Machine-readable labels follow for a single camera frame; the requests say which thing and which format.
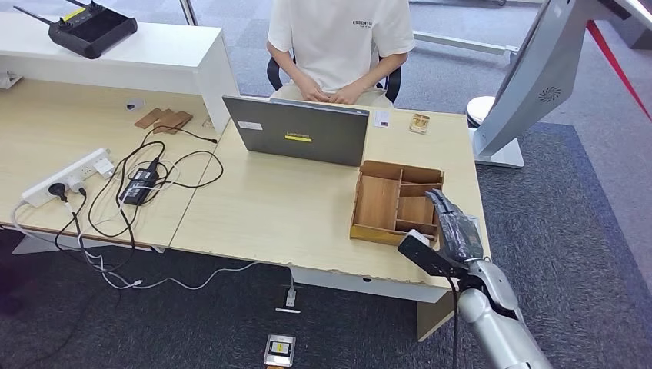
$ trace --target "gray robot arm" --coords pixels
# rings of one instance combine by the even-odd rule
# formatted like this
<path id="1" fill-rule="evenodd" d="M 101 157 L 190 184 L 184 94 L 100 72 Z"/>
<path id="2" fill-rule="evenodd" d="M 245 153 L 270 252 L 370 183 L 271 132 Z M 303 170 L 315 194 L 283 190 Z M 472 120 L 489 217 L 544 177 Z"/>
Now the gray robot arm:
<path id="1" fill-rule="evenodd" d="M 483 259 L 480 235 L 469 217 L 440 190 L 433 201 L 441 226 L 441 251 L 410 231 L 398 247 L 429 275 L 455 277 L 461 292 L 458 306 L 484 353 L 496 369 L 552 369 L 527 329 L 516 295 L 498 266 Z"/>

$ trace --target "power adapter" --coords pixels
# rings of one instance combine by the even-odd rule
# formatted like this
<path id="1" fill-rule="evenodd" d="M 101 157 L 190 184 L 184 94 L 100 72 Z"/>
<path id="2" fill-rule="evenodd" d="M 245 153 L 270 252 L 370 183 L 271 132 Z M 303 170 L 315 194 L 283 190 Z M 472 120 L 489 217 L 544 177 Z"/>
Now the power adapter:
<path id="1" fill-rule="evenodd" d="M 138 169 L 127 187 L 120 194 L 120 200 L 129 205 L 143 205 L 149 192 L 158 180 L 156 167 L 158 167 L 158 158 L 151 161 L 146 169 Z"/>

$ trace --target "speaker grille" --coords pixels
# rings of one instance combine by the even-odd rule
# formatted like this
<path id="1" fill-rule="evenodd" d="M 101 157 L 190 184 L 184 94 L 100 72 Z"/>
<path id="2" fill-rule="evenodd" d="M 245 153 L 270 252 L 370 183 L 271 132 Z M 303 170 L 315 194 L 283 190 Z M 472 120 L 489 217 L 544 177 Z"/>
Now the speaker grille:
<path id="1" fill-rule="evenodd" d="M 557 100 L 561 96 L 561 88 L 548 87 L 539 92 L 539 101 L 551 102 Z"/>

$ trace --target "laptop lid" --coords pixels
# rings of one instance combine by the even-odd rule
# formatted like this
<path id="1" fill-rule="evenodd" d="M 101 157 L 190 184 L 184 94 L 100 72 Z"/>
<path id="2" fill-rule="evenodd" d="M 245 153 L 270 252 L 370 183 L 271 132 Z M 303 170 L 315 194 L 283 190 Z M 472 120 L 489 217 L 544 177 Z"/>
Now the laptop lid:
<path id="1" fill-rule="evenodd" d="M 250 151 L 359 166 L 369 111 L 309 104 L 222 98 Z"/>

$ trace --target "wooden box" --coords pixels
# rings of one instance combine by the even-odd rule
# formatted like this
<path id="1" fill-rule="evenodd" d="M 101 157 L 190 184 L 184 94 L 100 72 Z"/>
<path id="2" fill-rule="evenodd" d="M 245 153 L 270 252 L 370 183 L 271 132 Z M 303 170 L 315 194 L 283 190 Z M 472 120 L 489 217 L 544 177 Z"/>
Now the wooden box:
<path id="1" fill-rule="evenodd" d="M 398 246 L 411 229 L 437 240 L 437 215 L 425 192 L 444 184 L 444 172 L 365 161 L 355 190 L 349 237 Z"/>

